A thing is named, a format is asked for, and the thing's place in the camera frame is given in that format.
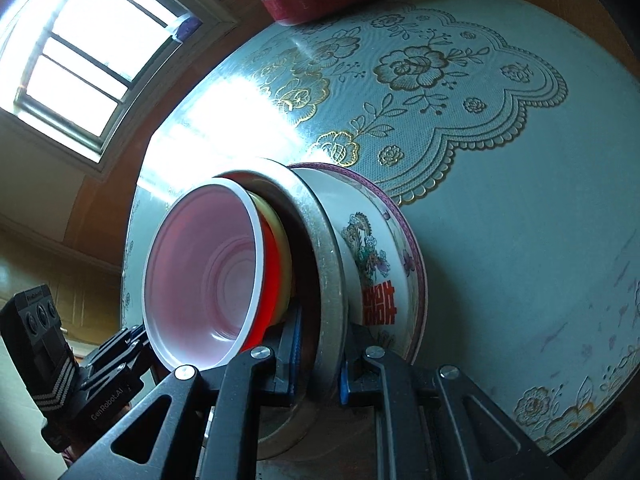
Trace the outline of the red plastic bowl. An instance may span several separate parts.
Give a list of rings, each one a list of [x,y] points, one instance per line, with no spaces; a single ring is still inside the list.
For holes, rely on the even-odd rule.
[[[250,193],[217,178],[184,194],[152,241],[143,321],[170,370],[223,366],[259,346],[277,312],[281,261]]]

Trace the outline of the window with frame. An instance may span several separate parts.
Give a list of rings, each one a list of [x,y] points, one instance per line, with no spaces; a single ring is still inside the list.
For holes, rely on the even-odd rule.
[[[179,18],[202,26],[179,44]],[[93,168],[235,24],[217,0],[1,0],[1,108]]]

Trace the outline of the blue-white item on sill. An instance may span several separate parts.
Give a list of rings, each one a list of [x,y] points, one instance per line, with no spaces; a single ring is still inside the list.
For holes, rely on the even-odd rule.
[[[203,22],[197,16],[184,14],[179,18],[179,23],[176,25],[171,37],[179,44],[184,44],[202,24]]]

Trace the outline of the yellow plastic bowl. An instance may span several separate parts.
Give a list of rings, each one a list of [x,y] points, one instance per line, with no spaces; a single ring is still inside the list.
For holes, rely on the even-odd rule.
[[[276,306],[274,307],[270,321],[270,325],[276,325],[284,317],[292,294],[293,269],[290,244],[288,244],[288,237],[286,236],[284,226],[276,211],[256,193],[250,192],[250,197],[252,198],[258,212],[265,218],[273,237],[274,244],[276,244],[277,247],[280,263],[280,282],[278,286]]]

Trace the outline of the stainless steel bowl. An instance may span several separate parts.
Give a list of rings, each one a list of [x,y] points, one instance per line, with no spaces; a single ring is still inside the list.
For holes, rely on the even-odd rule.
[[[264,198],[288,234],[293,259],[292,311],[302,315],[302,362],[292,408],[263,420],[258,460],[288,460],[320,427],[333,403],[347,332],[342,260],[320,200],[292,169],[269,159],[222,173]]]

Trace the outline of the floral plastic tablecloth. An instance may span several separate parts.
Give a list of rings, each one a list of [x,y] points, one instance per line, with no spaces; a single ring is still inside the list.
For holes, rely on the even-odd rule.
[[[152,135],[131,207],[120,318],[190,184],[259,157],[324,162],[399,206],[428,275],[422,360],[460,365],[541,448],[639,370],[639,83],[522,0],[381,0],[270,25]]]

